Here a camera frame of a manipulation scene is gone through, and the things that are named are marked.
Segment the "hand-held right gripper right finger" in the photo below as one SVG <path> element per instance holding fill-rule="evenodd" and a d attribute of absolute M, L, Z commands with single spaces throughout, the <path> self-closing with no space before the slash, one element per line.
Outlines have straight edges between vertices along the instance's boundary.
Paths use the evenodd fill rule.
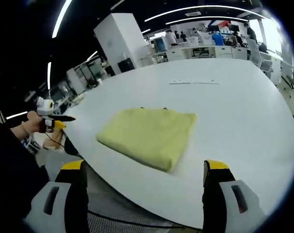
<path fill-rule="evenodd" d="M 223 162 L 204 161 L 202 203 L 204 233 L 253 233 L 266 219 L 258 195 Z"/>

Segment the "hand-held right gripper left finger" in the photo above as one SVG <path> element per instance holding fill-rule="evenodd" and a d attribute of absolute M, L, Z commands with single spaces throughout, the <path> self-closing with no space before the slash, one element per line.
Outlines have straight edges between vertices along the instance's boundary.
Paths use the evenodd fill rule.
<path fill-rule="evenodd" d="M 85 161 L 69 162 L 33 198 L 23 222 L 32 233 L 87 233 L 88 201 Z"/>

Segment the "person's left hand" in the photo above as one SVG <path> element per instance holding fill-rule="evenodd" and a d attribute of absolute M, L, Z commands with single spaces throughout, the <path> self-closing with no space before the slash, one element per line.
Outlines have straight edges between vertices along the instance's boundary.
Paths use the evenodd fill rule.
<path fill-rule="evenodd" d="M 27 121 L 23 122 L 23 127 L 29 131 L 30 133 L 44 133 L 46 128 L 44 125 L 44 120 L 41 116 L 37 114 L 35 111 L 29 111 L 27 113 Z"/>

